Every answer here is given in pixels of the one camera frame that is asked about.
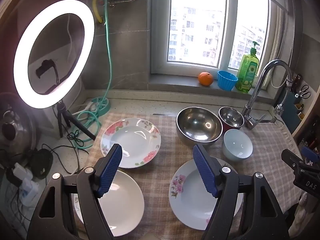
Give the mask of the plain white leaf plate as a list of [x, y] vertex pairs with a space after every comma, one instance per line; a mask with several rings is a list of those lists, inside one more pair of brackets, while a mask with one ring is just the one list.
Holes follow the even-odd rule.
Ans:
[[133, 231], [144, 214], [144, 197], [139, 185], [118, 170], [109, 191], [98, 199], [103, 215], [115, 237]]

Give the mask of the pink flower white plate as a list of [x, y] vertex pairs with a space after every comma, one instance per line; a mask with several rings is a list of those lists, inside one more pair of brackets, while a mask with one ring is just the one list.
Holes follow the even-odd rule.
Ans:
[[206, 229], [217, 199], [207, 192], [193, 159], [175, 172], [170, 182], [169, 202], [184, 225], [196, 230]]

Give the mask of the light blue ceramic bowl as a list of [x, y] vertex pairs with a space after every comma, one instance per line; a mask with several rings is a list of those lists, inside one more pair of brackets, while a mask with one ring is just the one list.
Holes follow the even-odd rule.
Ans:
[[229, 129], [223, 136], [222, 152], [231, 161], [243, 161], [252, 155], [253, 144], [246, 133]]

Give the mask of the red steel bowl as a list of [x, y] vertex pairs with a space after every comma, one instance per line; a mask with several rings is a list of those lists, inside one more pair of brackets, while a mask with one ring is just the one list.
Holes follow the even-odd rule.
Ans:
[[245, 123], [242, 114], [232, 107], [221, 107], [218, 111], [218, 116], [222, 122], [223, 133], [230, 129], [240, 129]]

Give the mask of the large steel bowl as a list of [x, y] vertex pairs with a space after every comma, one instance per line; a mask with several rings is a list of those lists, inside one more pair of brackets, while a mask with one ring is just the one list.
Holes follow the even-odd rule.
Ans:
[[176, 132], [187, 146], [200, 144], [208, 147], [221, 137], [223, 127], [213, 112], [202, 107], [187, 107], [176, 116]]

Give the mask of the red rose floral plate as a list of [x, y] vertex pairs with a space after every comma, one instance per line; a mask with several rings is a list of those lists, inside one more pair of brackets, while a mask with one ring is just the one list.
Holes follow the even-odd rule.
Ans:
[[113, 144], [122, 148], [120, 168], [138, 168], [159, 152], [161, 134], [151, 122], [141, 118], [125, 118], [111, 124], [103, 133], [100, 148], [107, 155]]

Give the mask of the plaid pink cloth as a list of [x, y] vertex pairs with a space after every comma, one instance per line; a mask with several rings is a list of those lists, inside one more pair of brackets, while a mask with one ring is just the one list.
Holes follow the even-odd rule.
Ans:
[[[140, 239], [150, 232], [160, 239], [200, 239], [202, 232], [181, 223], [169, 204], [169, 186], [178, 168], [192, 159], [192, 149], [185, 145], [176, 132], [174, 116], [139, 115], [153, 123], [160, 131], [161, 145], [157, 155], [138, 168], [125, 169], [140, 186], [145, 202], [144, 215], [135, 230], [121, 239]], [[242, 127], [253, 144], [252, 156], [230, 164], [240, 174], [261, 172], [267, 179], [282, 211], [287, 211], [299, 201], [301, 189], [293, 184], [294, 175], [281, 160], [281, 152], [289, 149], [300, 152], [286, 127], [277, 124], [259, 124], [253, 130]]]

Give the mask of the black oval device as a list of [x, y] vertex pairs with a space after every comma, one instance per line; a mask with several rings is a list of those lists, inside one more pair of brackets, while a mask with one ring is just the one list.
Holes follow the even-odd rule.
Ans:
[[44, 179], [52, 167], [53, 155], [49, 150], [42, 148], [32, 154], [29, 164], [33, 175], [37, 179]]

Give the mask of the dark teal knife holder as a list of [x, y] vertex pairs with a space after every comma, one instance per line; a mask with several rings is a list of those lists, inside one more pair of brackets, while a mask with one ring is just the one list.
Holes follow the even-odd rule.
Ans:
[[296, 130], [298, 125], [301, 123], [301, 119], [298, 116], [298, 108], [295, 106], [294, 102], [296, 100], [295, 95], [292, 92], [288, 92], [286, 100], [283, 103], [283, 113], [281, 118], [291, 134]]

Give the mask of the scissors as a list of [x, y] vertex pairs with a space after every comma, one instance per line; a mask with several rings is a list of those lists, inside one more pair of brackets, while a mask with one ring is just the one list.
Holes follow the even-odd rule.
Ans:
[[308, 99], [311, 96], [310, 86], [308, 84], [302, 85], [298, 93], [299, 97], [302, 99]]

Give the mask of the teal power strip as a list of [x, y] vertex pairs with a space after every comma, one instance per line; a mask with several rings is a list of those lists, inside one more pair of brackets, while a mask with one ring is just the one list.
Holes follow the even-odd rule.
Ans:
[[106, 97], [97, 97], [91, 100], [90, 111], [97, 116], [105, 115], [111, 108], [111, 104]]

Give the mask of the blue plastic cup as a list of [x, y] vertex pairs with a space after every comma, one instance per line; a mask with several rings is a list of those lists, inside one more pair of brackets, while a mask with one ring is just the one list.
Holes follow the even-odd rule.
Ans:
[[218, 87], [222, 90], [231, 91], [238, 81], [238, 78], [230, 72], [220, 70], [217, 74]]

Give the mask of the green dish soap bottle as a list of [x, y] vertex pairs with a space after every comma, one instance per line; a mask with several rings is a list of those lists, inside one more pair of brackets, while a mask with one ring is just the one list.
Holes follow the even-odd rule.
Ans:
[[243, 93], [250, 91], [255, 80], [255, 75], [259, 67], [259, 59], [256, 56], [256, 46], [258, 45], [258, 42], [253, 41], [253, 47], [250, 49], [249, 54], [245, 54], [240, 63], [240, 68], [237, 73], [238, 81], [235, 87]]

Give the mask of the orange fruit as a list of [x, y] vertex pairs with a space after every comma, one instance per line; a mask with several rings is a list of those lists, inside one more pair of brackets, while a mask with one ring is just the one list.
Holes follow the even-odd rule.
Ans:
[[206, 87], [210, 86], [214, 81], [212, 74], [209, 72], [201, 72], [197, 79], [201, 85]]

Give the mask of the white window frame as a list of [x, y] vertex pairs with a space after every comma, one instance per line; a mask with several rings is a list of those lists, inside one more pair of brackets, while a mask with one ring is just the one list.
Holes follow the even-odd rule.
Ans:
[[152, 74], [236, 74], [255, 48], [256, 77], [276, 54], [287, 0], [152, 0]]

